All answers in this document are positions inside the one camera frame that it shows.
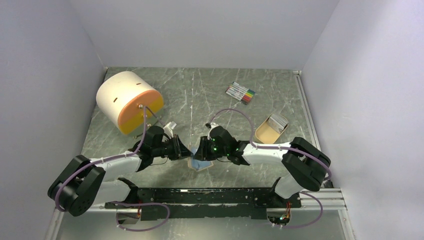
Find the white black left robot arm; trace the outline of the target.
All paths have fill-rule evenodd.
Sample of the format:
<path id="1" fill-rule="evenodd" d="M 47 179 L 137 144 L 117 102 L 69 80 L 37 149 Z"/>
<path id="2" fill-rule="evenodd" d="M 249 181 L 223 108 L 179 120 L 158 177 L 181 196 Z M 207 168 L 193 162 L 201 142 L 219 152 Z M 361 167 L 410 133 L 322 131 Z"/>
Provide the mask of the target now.
<path id="1" fill-rule="evenodd" d="M 132 148 L 118 155 L 75 156 L 49 187 L 47 195 L 60 211 L 74 217 L 103 203 L 121 203 L 132 208 L 140 203 L 139 188 L 123 175 L 146 169 L 154 158 L 175 161 L 192 155 L 178 135 L 169 136 L 162 127 L 152 126 Z"/>

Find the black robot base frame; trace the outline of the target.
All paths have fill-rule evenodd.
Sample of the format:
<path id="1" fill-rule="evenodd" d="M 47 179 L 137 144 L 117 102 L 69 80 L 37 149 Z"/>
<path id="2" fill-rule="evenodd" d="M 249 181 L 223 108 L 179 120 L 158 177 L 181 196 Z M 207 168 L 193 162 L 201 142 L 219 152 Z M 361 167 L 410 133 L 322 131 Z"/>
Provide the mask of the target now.
<path id="1" fill-rule="evenodd" d="M 132 194 L 131 206 L 112 202 L 106 209 L 140 215 L 141 221 L 196 218 L 239 218 L 265 220 L 270 209 L 300 208 L 299 193 L 282 198 L 276 187 L 160 188 L 141 187 Z"/>

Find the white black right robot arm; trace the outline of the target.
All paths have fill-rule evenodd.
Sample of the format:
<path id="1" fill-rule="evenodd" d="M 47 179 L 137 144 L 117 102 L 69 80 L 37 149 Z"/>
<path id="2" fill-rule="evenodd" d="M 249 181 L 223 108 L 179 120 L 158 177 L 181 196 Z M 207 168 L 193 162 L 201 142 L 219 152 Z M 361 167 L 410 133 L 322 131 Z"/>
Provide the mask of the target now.
<path id="1" fill-rule="evenodd" d="M 319 191 L 323 181 L 331 176 L 331 160 L 302 137 L 286 143 L 264 144 L 237 140 L 215 123 L 206 126 L 209 132 L 200 138 L 194 153 L 196 160 L 227 158 L 235 165 L 278 165 L 287 170 L 288 174 L 275 181 L 270 193 L 270 202 L 275 207 L 282 207 L 301 190 Z"/>

